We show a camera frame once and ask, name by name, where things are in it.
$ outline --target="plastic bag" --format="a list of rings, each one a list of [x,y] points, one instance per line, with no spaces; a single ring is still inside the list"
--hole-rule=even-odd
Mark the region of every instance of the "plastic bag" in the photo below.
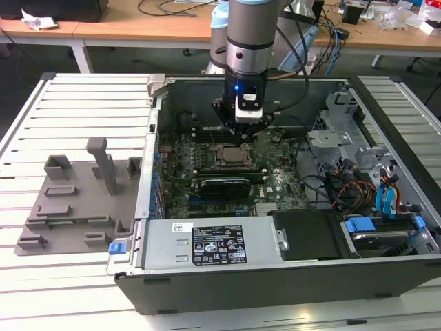
[[[441,0],[423,0],[418,16],[427,21],[441,21]]]
[[[405,24],[405,21],[411,15],[412,12],[405,8],[405,4],[399,2],[398,5],[393,7],[389,12],[381,13],[378,19],[376,17],[376,21],[380,24],[381,30],[407,30],[407,25]]]

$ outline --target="dark floor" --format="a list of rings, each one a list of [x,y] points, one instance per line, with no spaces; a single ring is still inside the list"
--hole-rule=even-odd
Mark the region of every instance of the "dark floor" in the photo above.
[[[189,57],[184,57],[181,50],[158,48],[112,50],[91,47],[89,52],[94,71],[109,73],[198,74],[207,65],[209,58],[207,50],[191,50],[192,55]],[[441,71],[441,62],[435,59],[427,59],[434,64],[415,64],[412,72],[405,71],[411,60],[408,57],[385,57],[378,69],[371,67],[372,60],[371,56],[343,54],[331,76],[345,77],[354,73],[399,76],[422,101],[427,99],[441,80],[437,77],[438,71]],[[6,133],[43,72],[78,72],[78,68],[75,59],[69,58],[68,48],[64,46],[26,46],[24,52],[21,52],[21,46],[12,46],[11,57],[0,59],[0,138]],[[428,107],[436,116],[441,115],[441,89],[432,97]]]

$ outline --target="black plastic cover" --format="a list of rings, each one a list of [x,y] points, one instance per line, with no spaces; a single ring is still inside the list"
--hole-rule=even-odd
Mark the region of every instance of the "black plastic cover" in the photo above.
[[[276,230],[285,233],[289,249],[283,261],[351,258],[340,227],[343,217],[332,210],[281,210],[272,212]]]

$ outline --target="wooden desk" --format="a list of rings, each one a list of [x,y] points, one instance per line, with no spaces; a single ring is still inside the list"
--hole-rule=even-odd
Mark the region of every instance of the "wooden desk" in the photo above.
[[[129,39],[156,41],[201,41],[209,43],[212,10],[207,5],[192,10],[197,17],[153,17],[138,11],[140,0],[109,0],[100,23],[80,23],[74,31],[75,38]],[[158,9],[164,0],[149,0],[141,7],[146,12],[162,14]],[[165,8],[179,11],[194,5],[168,3]]]
[[[405,30],[382,31],[380,26],[372,19],[360,19],[357,25],[342,23],[342,16],[336,14],[338,8],[331,4],[338,3],[335,0],[326,1],[325,11],[336,28],[350,31],[349,38],[346,40],[345,48],[375,48],[388,50],[441,50],[441,38],[427,36],[423,31],[409,26]],[[329,33],[324,28],[319,30],[315,46],[327,46],[329,43]]]
[[[381,30],[380,26],[372,19],[360,19],[358,24],[342,23],[342,16],[337,13],[338,8],[332,4],[336,0],[325,1],[325,11],[336,28],[350,31],[343,52],[352,54],[375,55],[372,66],[378,67],[383,55],[409,56],[409,57],[441,57],[441,38],[427,36],[423,31],[411,27],[408,30]],[[320,27],[314,39],[313,53],[320,53],[329,43],[329,33]]]
[[[158,5],[163,0],[149,0],[142,6],[148,12],[161,14]],[[197,17],[152,17],[138,11],[139,0],[109,0],[100,23],[60,22],[60,28],[36,32],[20,21],[0,21],[0,26],[17,43],[67,45],[73,48],[82,73],[93,72],[87,46],[115,46],[140,48],[208,49],[213,5],[202,6],[193,13]],[[378,65],[382,55],[410,57],[441,57],[441,38],[429,37],[416,28],[382,31],[373,20],[359,20],[353,26],[341,23],[337,8],[330,9],[336,0],[327,0],[325,10],[334,24],[351,32],[343,52],[376,55]],[[194,5],[168,3],[168,10],[177,11]],[[9,41],[0,35],[0,43]],[[324,28],[314,40],[311,53],[322,52],[329,43]]]
[[[73,38],[74,31],[79,22],[57,22],[58,27],[52,29],[42,29],[35,31],[29,29],[19,19],[0,19],[2,28],[9,37],[32,37],[32,38]]]

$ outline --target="sticker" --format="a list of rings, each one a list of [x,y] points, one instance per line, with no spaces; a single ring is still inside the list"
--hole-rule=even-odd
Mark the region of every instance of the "sticker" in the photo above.
[[[192,247],[193,264],[198,267],[247,263],[241,225],[192,228]]]
[[[255,94],[243,94],[243,99],[246,101],[255,101],[257,96]]]
[[[191,232],[193,223],[173,223],[172,232]]]

